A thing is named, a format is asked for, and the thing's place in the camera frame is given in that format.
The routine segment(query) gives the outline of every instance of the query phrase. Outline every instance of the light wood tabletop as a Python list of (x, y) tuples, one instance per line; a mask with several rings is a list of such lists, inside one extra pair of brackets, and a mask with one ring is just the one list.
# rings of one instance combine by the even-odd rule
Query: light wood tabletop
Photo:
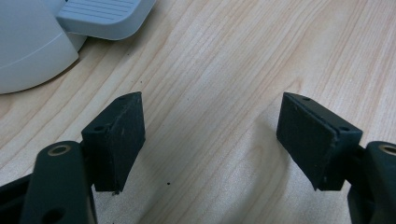
[(89, 38), (56, 78), (0, 95), (0, 185), (142, 91), (147, 140), (124, 191), (94, 194), (100, 223), (350, 223), (348, 183), (314, 191), (277, 142), (282, 94), (365, 147), (396, 142), (395, 87), (396, 1), (158, 0), (135, 35)]

